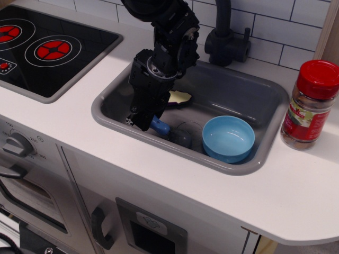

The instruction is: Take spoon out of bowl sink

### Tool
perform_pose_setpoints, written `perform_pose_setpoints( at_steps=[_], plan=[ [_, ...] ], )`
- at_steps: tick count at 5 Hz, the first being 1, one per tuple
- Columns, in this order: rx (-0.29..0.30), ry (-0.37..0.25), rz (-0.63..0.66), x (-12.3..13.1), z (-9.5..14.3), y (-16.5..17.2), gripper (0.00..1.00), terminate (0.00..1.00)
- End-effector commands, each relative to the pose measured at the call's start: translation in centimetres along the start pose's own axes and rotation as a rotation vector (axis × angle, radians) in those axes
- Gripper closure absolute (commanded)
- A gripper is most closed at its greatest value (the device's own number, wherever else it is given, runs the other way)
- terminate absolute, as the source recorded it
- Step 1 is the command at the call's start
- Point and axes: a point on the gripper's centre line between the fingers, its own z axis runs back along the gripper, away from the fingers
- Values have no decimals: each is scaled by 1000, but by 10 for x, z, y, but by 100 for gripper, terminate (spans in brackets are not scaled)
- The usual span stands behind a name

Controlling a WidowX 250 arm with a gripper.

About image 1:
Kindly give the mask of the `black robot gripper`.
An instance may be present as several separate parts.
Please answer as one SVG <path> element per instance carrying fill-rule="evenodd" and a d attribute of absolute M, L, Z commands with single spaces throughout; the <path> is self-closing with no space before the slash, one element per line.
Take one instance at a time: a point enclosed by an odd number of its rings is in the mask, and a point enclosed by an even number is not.
<path fill-rule="evenodd" d="M 174 81 L 151 74 L 148 61 L 152 54 L 151 50 L 144 49 L 133 60 L 129 84 L 133 87 L 134 95 L 130 105 L 131 113 L 125 123 L 128 126 L 135 125 L 143 131 L 149 128 L 166 131 L 166 124 L 158 116 L 165 110 Z"/>

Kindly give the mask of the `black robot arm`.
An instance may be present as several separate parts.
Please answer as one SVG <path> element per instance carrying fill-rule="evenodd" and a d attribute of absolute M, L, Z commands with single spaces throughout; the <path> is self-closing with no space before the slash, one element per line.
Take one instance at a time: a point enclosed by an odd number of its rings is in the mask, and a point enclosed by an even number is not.
<path fill-rule="evenodd" d="M 185 1 L 123 1 L 135 18 L 154 27 L 154 48 L 134 57 L 129 84 L 134 95 L 126 121 L 147 131 L 161 117 L 170 90 L 186 70 L 195 66 L 199 21 Z"/>

